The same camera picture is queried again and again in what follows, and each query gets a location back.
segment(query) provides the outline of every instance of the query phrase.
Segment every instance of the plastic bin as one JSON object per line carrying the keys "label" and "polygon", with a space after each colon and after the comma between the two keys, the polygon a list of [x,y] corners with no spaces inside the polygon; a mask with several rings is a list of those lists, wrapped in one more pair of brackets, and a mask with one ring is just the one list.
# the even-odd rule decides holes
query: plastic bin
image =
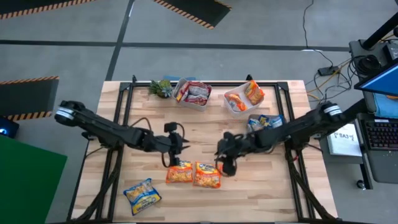
{"label": "plastic bin", "polygon": [[225,102],[225,104],[226,104],[226,107],[227,107],[228,111],[231,113],[231,115],[232,115],[233,117],[238,117],[238,116],[242,116],[242,115],[245,115],[245,114],[250,114],[254,109],[256,109],[257,107],[259,107],[259,105],[264,101],[264,97],[263,97],[262,100],[261,100],[258,104],[256,104],[256,105],[252,105],[252,104],[251,104],[250,100],[249,100],[249,99],[247,98],[247,96],[244,94],[244,91],[246,90],[246,88],[247,88],[249,85],[250,85],[250,82],[247,82],[247,83],[245,83],[245,84],[243,84],[243,85],[240,85],[240,86],[238,86],[238,87],[236,87],[236,88],[234,88],[234,89],[232,89],[232,90],[230,90],[230,91],[227,91],[227,92],[225,93],[225,94],[227,94],[227,95],[228,95],[228,94],[237,94],[237,95],[239,95],[239,97],[241,98],[241,100],[243,101],[243,103],[246,104],[246,106],[248,107],[248,109],[245,110],[245,111],[236,112],[236,111],[232,110],[232,107],[231,107],[231,105],[229,105],[228,100],[226,99],[225,94],[224,94],[224,102]]}
{"label": "plastic bin", "polygon": [[[187,80],[184,79],[184,78],[181,78],[181,79],[178,81],[177,85],[175,86],[175,88],[174,88],[174,90],[173,90],[173,94],[172,94],[172,96],[173,96],[173,98],[174,98],[175,100],[177,100],[178,91],[180,90],[181,86],[183,86],[186,82],[187,82]],[[207,108],[207,104],[208,104],[208,102],[209,102],[209,100],[210,100],[210,94],[211,94],[211,86],[210,86],[210,92],[209,92],[209,96],[208,96],[207,102],[206,102],[206,104],[203,105],[203,106],[201,106],[201,105],[196,105],[196,104],[194,104],[194,103],[187,103],[187,102],[185,102],[185,101],[183,101],[183,100],[180,101],[178,104],[181,105],[181,106],[185,106],[185,107],[187,107],[187,108],[191,108],[191,109],[197,110],[197,111],[205,111],[206,108]]]}

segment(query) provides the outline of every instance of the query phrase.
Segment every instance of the computer monitor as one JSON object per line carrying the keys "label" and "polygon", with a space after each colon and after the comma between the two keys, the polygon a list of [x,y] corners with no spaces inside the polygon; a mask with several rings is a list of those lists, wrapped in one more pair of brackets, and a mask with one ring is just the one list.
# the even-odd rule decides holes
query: computer monitor
{"label": "computer monitor", "polygon": [[398,59],[380,69],[376,75],[370,75],[354,86],[357,90],[398,96]]}

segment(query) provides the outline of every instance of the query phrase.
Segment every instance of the green mat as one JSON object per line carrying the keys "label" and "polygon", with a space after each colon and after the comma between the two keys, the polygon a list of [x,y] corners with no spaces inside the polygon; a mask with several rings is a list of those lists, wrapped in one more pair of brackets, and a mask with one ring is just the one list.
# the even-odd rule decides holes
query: green mat
{"label": "green mat", "polygon": [[66,161],[0,136],[0,223],[45,223]]}

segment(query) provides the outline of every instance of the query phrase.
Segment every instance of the black and orange hazard tape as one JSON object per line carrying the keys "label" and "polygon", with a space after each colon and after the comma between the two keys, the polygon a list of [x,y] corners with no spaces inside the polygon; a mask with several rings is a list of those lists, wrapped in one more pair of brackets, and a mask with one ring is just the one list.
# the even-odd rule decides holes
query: black and orange hazard tape
{"label": "black and orange hazard tape", "polygon": [[40,77],[0,82],[0,115],[11,121],[52,115],[60,77]]}
{"label": "black and orange hazard tape", "polygon": [[173,12],[197,24],[214,29],[232,9],[231,6],[216,0],[153,0]]}
{"label": "black and orange hazard tape", "polygon": [[27,2],[27,4],[24,4],[23,2],[15,1],[15,0],[8,0],[8,1],[1,0],[0,7],[3,7],[3,10],[6,10],[7,5],[10,5],[10,4],[13,4],[14,6],[16,4],[18,4],[17,7],[22,8],[22,9],[15,10],[15,8],[14,8],[14,9],[10,9],[11,11],[9,11],[9,12],[0,11],[0,19],[9,19],[12,17],[24,16],[24,15],[29,15],[29,14],[38,13],[38,12],[44,12],[44,11],[49,11],[52,9],[60,9],[60,8],[67,7],[67,6],[74,6],[77,4],[92,2],[92,1],[95,1],[95,0],[69,0],[69,1],[62,1],[62,2],[54,1],[54,2],[60,2],[60,3],[54,3],[54,4],[50,4],[50,5],[40,6],[40,1],[37,0],[35,3],[30,3],[30,4],[36,4],[39,6],[29,8],[30,6],[29,6],[28,2]]}

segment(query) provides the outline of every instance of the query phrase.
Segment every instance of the chair wheel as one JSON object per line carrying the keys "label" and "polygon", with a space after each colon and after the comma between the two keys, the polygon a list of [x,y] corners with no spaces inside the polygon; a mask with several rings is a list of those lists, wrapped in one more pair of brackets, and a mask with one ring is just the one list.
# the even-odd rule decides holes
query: chair wheel
{"label": "chair wheel", "polygon": [[365,183],[363,182],[363,180],[357,181],[357,182],[356,182],[356,186],[357,186],[359,189],[366,190]]}

